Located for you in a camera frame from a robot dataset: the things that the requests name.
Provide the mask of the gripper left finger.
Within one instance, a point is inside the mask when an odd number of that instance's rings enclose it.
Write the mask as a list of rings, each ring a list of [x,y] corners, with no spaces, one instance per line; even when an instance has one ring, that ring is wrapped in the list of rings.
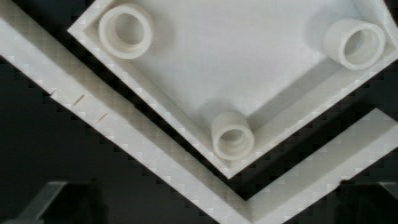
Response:
[[[100,224],[95,184],[51,181],[5,224]]]

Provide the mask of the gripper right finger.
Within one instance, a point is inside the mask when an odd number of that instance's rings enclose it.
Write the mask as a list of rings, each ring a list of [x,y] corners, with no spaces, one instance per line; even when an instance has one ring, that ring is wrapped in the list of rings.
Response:
[[[398,182],[342,181],[335,224],[398,224]]]

